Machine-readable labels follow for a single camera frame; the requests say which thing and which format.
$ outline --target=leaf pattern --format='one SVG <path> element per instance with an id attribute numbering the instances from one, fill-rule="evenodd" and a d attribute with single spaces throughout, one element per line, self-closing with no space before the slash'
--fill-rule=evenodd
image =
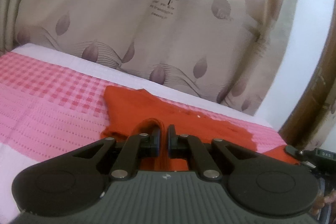
<path id="1" fill-rule="evenodd" d="M 232 88 L 231 94 L 233 97 L 237 97 L 241 95 L 247 86 L 247 80 L 246 79 L 240 79 Z"/>
<path id="2" fill-rule="evenodd" d="M 180 75 L 182 77 L 185 77 L 190 84 L 194 85 L 197 89 L 199 89 L 199 87 L 179 68 L 174 67 L 172 65 L 168 65 L 168 64 L 163 64 L 161 63 L 162 67 L 164 68 L 166 75 Z"/>
<path id="3" fill-rule="evenodd" d="M 27 28 L 23 27 L 16 36 L 17 42 L 24 45 L 30 42 L 30 32 Z"/>
<path id="4" fill-rule="evenodd" d="M 184 86 L 188 86 L 189 88 L 191 88 L 196 94 L 197 96 L 199 96 L 200 98 L 202 98 L 201 94 L 200 94 L 200 90 L 196 87 L 196 85 L 192 85 L 190 83 L 188 83 L 188 81 L 180 76 L 174 75 L 174 76 L 169 76 L 169 74 L 167 72 L 166 73 L 166 78 L 165 78 L 165 83 L 170 84 L 170 85 L 184 85 Z"/>
<path id="5" fill-rule="evenodd" d="M 214 0 L 211 11 L 218 19 L 228 19 L 231 14 L 231 5 L 227 0 Z"/>
<path id="6" fill-rule="evenodd" d="M 62 35 L 64 34 L 70 26 L 70 16 L 69 13 L 66 13 L 65 15 L 61 16 L 61 18 L 57 21 L 56 24 L 56 34 Z"/>
<path id="7" fill-rule="evenodd" d="M 155 69 L 151 72 L 149 80 L 158 83 L 160 85 L 163 85 L 163 83 L 166 80 L 166 73 L 164 68 L 160 64 L 157 65 Z"/>
<path id="8" fill-rule="evenodd" d="M 33 37 L 34 43 L 45 47 L 52 47 L 55 50 L 62 52 L 62 48 L 57 41 L 50 35 L 50 33 L 41 26 L 30 26 L 30 33 Z"/>
<path id="9" fill-rule="evenodd" d="M 245 101 L 241 105 L 241 111 L 245 111 L 246 109 L 249 108 L 250 105 L 251 105 L 251 100 L 250 99 L 245 99 Z"/>
<path id="10" fill-rule="evenodd" d="M 98 46 L 96 42 L 85 48 L 82 53 L 82 58 L 91 62 L 97 62 L 98 59 Z"/>
<path id="11" fill-rule="evenodd" d="M 194 66 L 193 73 L 196 79 L 201 78 L 207 71 L 208 64 L 206 57 L 201 58 L 197 61 Z"/>
<path id="12" fill-rule="evenodd" d="M 131 59 L 133 58 L 135 54 L 135 49 L 134 49 L 134 41 L 130 44 L 130 46 L 128 47 L 127 52 L 125 53 L 124 58 L 121 60 L 121 63 L 127 63 L 129 61 L 131 61 Z"/>
<path id="13" fill-rule="evenodd" d="M 253 101 L 257 102 L 260 105 L 261 102 L 263 101 L 263 98 L 261 98 L 258 94 L 256 94 L 253 96 Z"/>
<path id="14" fill-rule="evenodd" d="M 221 89 L 221 91 L 218 93 L 217 98 L 216 98 L 216 102 L 217 102 L 218 104 L 220 104 L 220 103 L 224 100 L 224 98 L 225 98 L 226 95 L 228 94 L 229 90 L 230 90 L 230 85 L 225 85 L 225 86 Z"/>
<path id="15" fill-rule="evenodd" d="M 113 62 L 113 65 L 119 66 L 119 62 L 121 61 L 121 59 L 119 55 L 115 52 L 115 50 L 113 50 L 113 48 L 99 41 L 94 41 L 94 42 L 99 47 L 99 53 L 101 54 L 98 57 L 99 60 L 106 59 L 107 61 Z M 68 53 L 80 57 L 82 55 L 83 48 L 86 48 L 91 44 L 92 44 L 92 41 L 76 43 L 68 47 Z"/>

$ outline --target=mattress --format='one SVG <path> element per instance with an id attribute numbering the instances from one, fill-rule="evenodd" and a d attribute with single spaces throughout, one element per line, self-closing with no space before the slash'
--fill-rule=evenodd
<path id="1" fill-rule="evenodd" d="M 285 142 L 256 117 L 49 48 L 26 44 L 0 58 L 0 223 L 18 213 L 11 183 L 23 169 L 99 139 L 109 124 L 107 85 L 146 89 L 161 100 L 248 130 L 260 153 Z"/>

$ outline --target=pink checkered blanket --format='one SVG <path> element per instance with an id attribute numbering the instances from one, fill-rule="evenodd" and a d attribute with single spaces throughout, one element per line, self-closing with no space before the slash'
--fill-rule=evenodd
<path id="1" fill-rule="evenodd" d="M 0 142 L 43 161 L 99 139 L 108 125 L 103 93 L 116 85 L 10 52 L 0 58 Z M 284 142 L 271 128 L 163 99 L 227 120 L 253 134 L 259 152 Z"/>

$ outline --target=red cloth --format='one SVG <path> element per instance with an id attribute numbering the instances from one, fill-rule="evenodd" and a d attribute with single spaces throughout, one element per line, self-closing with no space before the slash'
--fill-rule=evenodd
<path id="1" fill-rule="evenodd" d="M 110 125 L 102 132 L 101 137 L 113 136 L 118 141 L 128 136 L 151 131 L 158 125 L 161 129 L 160 154 L 157 158 L 142 160 L 142 169 L 147 170 L 188 170 L 187 163 L 181 159 L 170 159 L 167 153 L 167 128 L 175 125 L 176 133 L 197 136 L 204 143 L 213 138 L 222 138 L 247 149 L 256 151 L 252 135 L 227 121 L 212 120 L 203 113 L 186 110 L 163 102 L 146 90 L 130 90 L 118 86 L 108 86 L 104 93 Z M 282 150 L 270 156 L 284 157 Z"/>
<path id="2" fill-rule="evenodd" d="M 298 160 L 285 153 L 285 147 L 286 145 L 281 145 L 263 154 L 281 161 L 285 161 L 289 164 L 298 164 Z"/>

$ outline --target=curtain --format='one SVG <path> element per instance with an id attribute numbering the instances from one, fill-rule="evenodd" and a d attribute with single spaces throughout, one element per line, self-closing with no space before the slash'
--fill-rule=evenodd
<path id="1" fill-rule="evenodd" d="M 1 0 L 0 52 L 28 42 L 254 114 L 297 0 Z"/>

